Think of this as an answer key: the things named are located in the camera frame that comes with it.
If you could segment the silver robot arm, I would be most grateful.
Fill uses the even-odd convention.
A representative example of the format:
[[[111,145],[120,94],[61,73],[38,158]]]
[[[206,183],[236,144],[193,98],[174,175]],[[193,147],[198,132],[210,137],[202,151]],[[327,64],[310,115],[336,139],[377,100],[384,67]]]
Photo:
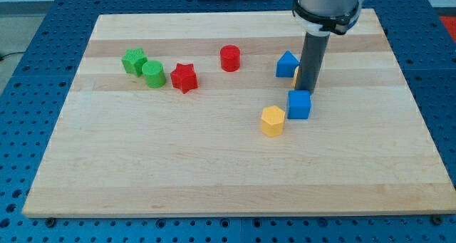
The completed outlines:
[[[365,0],[293,0],[292,14],[313,36],[346,34],[358,21]]]

